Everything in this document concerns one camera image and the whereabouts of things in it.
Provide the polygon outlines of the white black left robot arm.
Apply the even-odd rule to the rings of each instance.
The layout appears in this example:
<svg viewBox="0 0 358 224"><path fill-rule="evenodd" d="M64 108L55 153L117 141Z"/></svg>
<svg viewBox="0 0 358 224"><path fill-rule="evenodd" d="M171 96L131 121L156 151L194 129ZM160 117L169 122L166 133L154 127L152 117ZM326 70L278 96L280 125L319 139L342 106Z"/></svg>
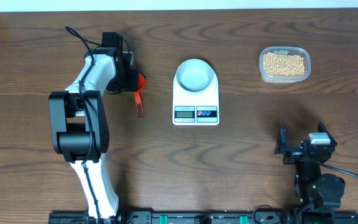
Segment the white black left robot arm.
<svg viewBox="0 0 358 224"><path fill-rule="evenodd" d="M90 49L75 81L48 98L53 149L81 182L88 202L87 222L111 223L119 210L106 165L110 133L102 97L113 88L139 89L133 60L131 51L118 47Z"/></svg>

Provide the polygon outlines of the orange measuring scoop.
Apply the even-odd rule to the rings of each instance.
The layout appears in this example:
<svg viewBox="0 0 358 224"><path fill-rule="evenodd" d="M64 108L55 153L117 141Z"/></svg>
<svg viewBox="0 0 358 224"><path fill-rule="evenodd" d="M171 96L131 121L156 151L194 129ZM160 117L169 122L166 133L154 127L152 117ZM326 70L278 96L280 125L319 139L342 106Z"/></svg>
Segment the orange measuring scoop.
<svg viewBox="0 0 358 224"><path fill-rule="evenodd" d="M145 84L146 84L146 79L143 76L143 74L140 73L138 76L138 90L134 92L135 107L139 118L144 117L144 105L142 101L141 91L144 89Z"/></svg>

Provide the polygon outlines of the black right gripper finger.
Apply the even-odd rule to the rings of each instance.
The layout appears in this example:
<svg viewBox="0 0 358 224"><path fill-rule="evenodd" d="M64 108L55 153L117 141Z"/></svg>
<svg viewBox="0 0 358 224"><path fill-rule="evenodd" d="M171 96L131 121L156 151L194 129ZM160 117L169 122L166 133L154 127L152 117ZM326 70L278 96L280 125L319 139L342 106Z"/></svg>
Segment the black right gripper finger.
<svg viewBox="0 0 358 224"><path fill-rule="evenodd" d="M279 125L278 130L278 139L275 145L275 154L284 154L287 152L287 137L286 137L286 129L283 124Z"/></svg>
<svg viewBox="0 0 358 224"><path fill-rule="evenodd" d="M318 132L326 133L328 138L330 139L330 145L337 146L337 141L331 136L322 121L318 123Z"/></svg>

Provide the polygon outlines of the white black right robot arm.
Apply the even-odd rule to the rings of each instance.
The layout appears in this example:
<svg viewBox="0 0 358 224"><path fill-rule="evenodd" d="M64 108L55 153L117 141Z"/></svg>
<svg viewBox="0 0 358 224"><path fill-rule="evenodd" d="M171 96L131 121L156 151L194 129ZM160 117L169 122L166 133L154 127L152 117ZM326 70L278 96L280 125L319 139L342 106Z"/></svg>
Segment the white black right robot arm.
<svg viewBox="0 0 358 224"><path fill-rule="evenodd" d="M337 142L322 122L318 131L310 133L299 147L289 147L287 130L279 125L275 154L283 156L283 164L294 165L295 196L301 204L283 213L282 223L334 223L334 211L341 206L346 183L334 174L322 174L321 166L328 161Z"/></svg>

